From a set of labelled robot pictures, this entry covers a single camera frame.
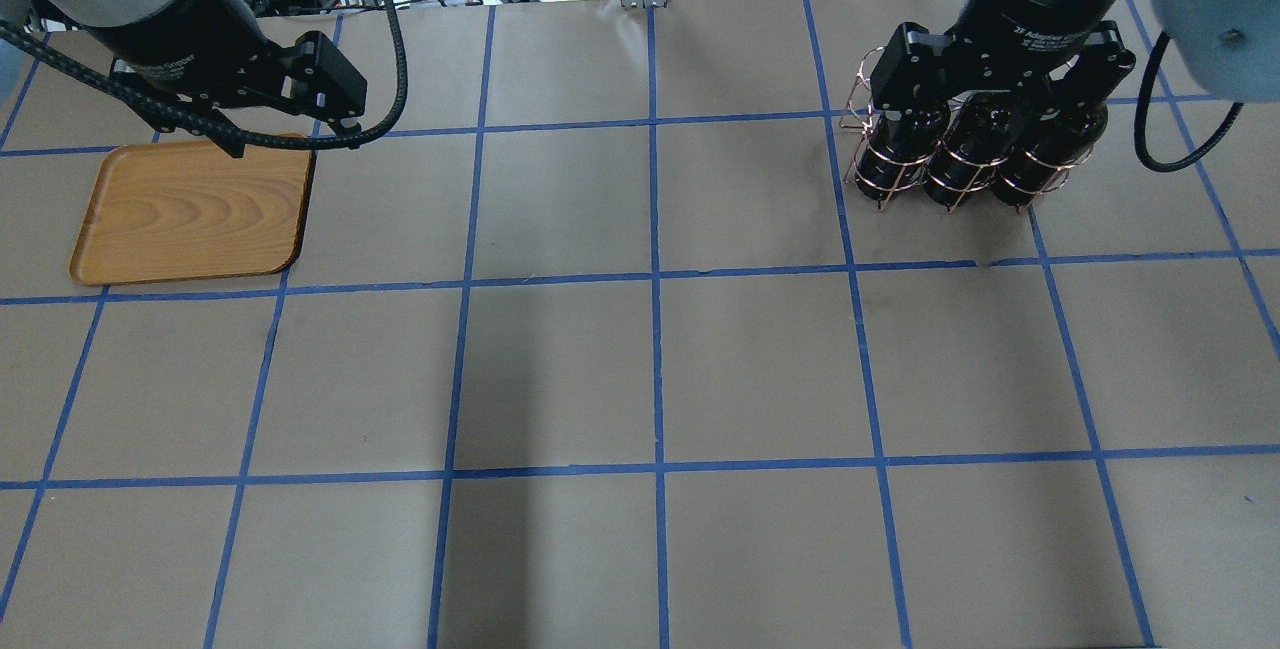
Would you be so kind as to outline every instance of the wooden tray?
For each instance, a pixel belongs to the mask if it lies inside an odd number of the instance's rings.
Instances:
[[[104,160],[70,276],[137,284],[283,271],[302,244],[315,152],[209,140],[138,143]]]

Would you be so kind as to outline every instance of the power cord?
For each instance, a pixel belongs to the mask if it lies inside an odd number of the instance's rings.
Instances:
[[[201,116],[195,111],[189,111],[187,108],[159,101],[159,99],[148,97],[146,93],[137,92],[137,90],[124,87],[118,81],[99,74],[99,72],[84,67],[81,61],[73,60],[73,58],[64,55],[64,52],[44,46],[38,40],[27,35],[26,31],[19,29],[18,26],[9,24],[8,20],[0,20],[0,38],[22,49],[23,52],[28,52],[36,60],[45,61],[45,64],[54,67],[54,69],[63,72],[63,74],[69,76],[72,79],[81,81],[82,84],[100,90],[100,92],[108,93],[110,97],[119,99],[119,101],[132,106],[136,111],[160,116],[160,119],[172,122],[173,125],[191,131],[193,134],[206,134],[207,137],[224,140],[225,142],[252,143],[253,146],[266,148],[291,148],[291,151],[301,152],[319,151],[320,148],[357,148],[362,143],[372,142],[372,140],[387,134],[399,120],[408,102],[408,61],[404,55],[404,38],[401,33],[399,19],[396,15],[397,5],[388,3],[384,8],[388,28],[392,35],[392,47],[396,52],[396,99],[387,116],[378,124],[370,125],[365,131],[357,131],[355,134],[343,134],[342,137],[301,140],[262,134],[259,131],[244,131],[229,122],[212,120],[209,116]]]
[[[1156,38],[1156,45],[1151,47],[1151,58],[1147,60],[1147,69],[1142,72],[1142,84],[1138,87],[1138,106],[1133,116],[1133,148],[1138,154],[1138,161],[1143,166],[1152,172],[1161,172],[1161,174],[1169,174],[1170,172],[1178,172],[1180,169],[1187,169],[1193,163],[1198,163],[1204,157],[1204,154],[1210,154],[1213,147],[1235,124],[1235,116],[1240,115],[1240,110],[1244,108],[1242,102],[1234,102],[1231,108],[1226,111],[1226,116],[1222,119],[1222,124],[1217,125],[1210,138],[1192,154],[1185,157],[1180,157],[1178,161],[1161,163],[1156,157],[1151,156],[1151,151],[1147,148],[1147,110],[1151,108],[1151,92],[1156,86],[1156,72],[1160,70],[1160,63],[1165,59],[1165,49],[1169,47],[1169,35],[1161,31],[1160,37]]]

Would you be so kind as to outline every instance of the brown wooden board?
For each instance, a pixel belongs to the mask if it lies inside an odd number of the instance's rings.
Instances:
[[[81,227],[77,284],[137,284],[283,271],[297,259],[315,152],[209,140],[137,143],[104,160]]]

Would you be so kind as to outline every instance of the table surface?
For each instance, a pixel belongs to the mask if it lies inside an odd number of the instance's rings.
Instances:
[[[877,212],[852,70],[961,1],[403,12],[408,111],[321,154],[289,271],[101,292],[67,261],[151,131],[29,72],[0,646],[1274,645],[1280,111],[1156,175],[1130,79],[1030,215]],[[379,15],[266,26],[390,101]],[[1170,56],[1156,151],[1224,110]]]

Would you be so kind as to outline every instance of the wood grain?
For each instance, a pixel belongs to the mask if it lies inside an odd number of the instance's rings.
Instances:
[[[81,227],[77,284],[137,284],[283,271],[297,259],[312,152],[206,140],[115,148]]]

